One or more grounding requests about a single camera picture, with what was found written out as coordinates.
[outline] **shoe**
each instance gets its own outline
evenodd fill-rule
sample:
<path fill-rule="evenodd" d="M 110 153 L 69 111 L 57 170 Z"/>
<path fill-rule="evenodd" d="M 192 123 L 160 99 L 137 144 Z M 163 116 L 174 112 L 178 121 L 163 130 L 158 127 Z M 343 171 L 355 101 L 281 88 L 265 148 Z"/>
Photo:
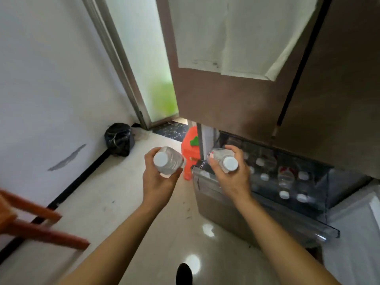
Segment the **shoe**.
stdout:
<path fill-rule="evenodd" d="M 186 263 L 182 263 L 178 266 L 177 276 L 176 276 L 177 285 L 192 285 L 193 284 L 193 273 L 191 272 L 190 267 Z"/>

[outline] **orange object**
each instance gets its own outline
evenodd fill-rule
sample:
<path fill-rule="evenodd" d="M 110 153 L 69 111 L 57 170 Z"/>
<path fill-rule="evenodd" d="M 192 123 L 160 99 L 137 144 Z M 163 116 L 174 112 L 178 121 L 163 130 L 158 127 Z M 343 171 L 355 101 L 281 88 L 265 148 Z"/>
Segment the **orange object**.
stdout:
<path fill-rule="evenodd" d="M 182 155 L 186 158 L 186 165 L 185 169 L 183 170 L 183 178 L 185 180 L 191 180 L 193 176 L 191 173 L 191 166 L 195 165 L 201 158 L 199 146 L 190 145 L 190 141 L 193 140 L 196 136 L 198 136 L 197 127 L 190 127 L 181 144 Z"/>
<path fill-rule="evenodd" d="M 57 222 L 62 218 L 62 215 L 53 210 L 0 189 L 0 234 L 19 236 L 80 250 L 84 250 L 90 245 L 86 239 L 17 219 L 17 214 L 13 212 L 12 207 L 53 222 Z"/>

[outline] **scuff mark on wall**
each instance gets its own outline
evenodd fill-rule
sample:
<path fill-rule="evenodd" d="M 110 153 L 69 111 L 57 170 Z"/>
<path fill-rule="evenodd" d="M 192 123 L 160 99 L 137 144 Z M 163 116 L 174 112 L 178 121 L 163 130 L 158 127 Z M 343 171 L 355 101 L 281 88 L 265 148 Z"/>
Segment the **scuff mark on wall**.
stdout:
<path fill-rule="evenodd" d="M 87 144 L 83 144 L 81 147 L 79 147 L 73 153 L 71 153 L 69 157 L 62 160 L 57 165 L 54 165 L 53 167 L 49 168 L 48 171 L 54 171 L 54 170 L 58 170 L 58 169 L 65 167 L 68 163 L 70 163 L 71 161 L 73 161 L 75 159 L 75 157 L 78 155 L 79 151 L 82 150 L 86 145 Z"/>

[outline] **black trash bag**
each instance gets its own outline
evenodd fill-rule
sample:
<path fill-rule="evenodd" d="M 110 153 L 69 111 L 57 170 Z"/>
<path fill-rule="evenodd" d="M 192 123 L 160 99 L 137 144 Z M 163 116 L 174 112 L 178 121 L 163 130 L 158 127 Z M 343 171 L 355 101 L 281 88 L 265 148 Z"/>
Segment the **black trash bag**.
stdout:
<path fill-rule="evenodd" d="M 108 150 L 114 156 L 127 157 L 135 145 L 131 127 L 124 123 L 111 125 L 104 133 L 104 138 Z"/>

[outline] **paper taped to door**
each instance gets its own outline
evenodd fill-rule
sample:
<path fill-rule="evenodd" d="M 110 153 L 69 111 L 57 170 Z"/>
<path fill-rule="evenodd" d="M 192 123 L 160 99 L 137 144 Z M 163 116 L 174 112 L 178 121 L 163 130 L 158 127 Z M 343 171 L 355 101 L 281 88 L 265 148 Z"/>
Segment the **paper taped to door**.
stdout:
<path fill-rule="evenodd" d="M 169 0 L 178 66 L 275 81 L 317 0 Z"/>

